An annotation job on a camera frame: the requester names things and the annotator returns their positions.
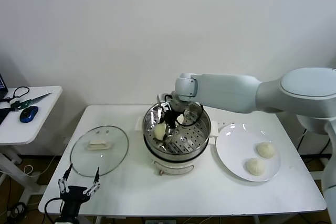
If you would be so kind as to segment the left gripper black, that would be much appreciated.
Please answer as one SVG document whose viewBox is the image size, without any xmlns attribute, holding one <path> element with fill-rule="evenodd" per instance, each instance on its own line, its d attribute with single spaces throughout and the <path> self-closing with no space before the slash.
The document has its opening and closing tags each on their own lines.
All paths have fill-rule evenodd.
<svg viewBox="0 0 336 224">
<path fill-rule="evenodd" d="M 91 187 L 82 186 L 68 186 L 67 179 L 72 170 L 72 163 L 69 168 L 64 172 L 61 179 L 58 179 L 58 186 L 61 193 L 60 198 L 64 202 L 62 208 L 62 215 L 78 215 L 82 204 L 88 201 L 87 195 L 93 195 L 100 188 L 100 174 L 99 168 L 97 168 L 93 184 Z"/>
</svg>

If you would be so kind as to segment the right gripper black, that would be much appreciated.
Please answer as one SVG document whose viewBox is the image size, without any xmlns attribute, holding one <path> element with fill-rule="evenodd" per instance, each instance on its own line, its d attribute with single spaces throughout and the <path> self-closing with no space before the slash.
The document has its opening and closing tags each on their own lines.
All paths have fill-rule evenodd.
<svg viewBox="0 0 336 224">
<path fill-rule="evenodd" d="M 168 105 L 165 106 L 164 121 L 169 129 L 165 130 L 163 137 L 164 145 L 168 145 L 169 142 L 174 140 L 174 135 L 176 133 L 176 121 L 180 115 L 181 112 L 172 110 Z"/>
</svg>

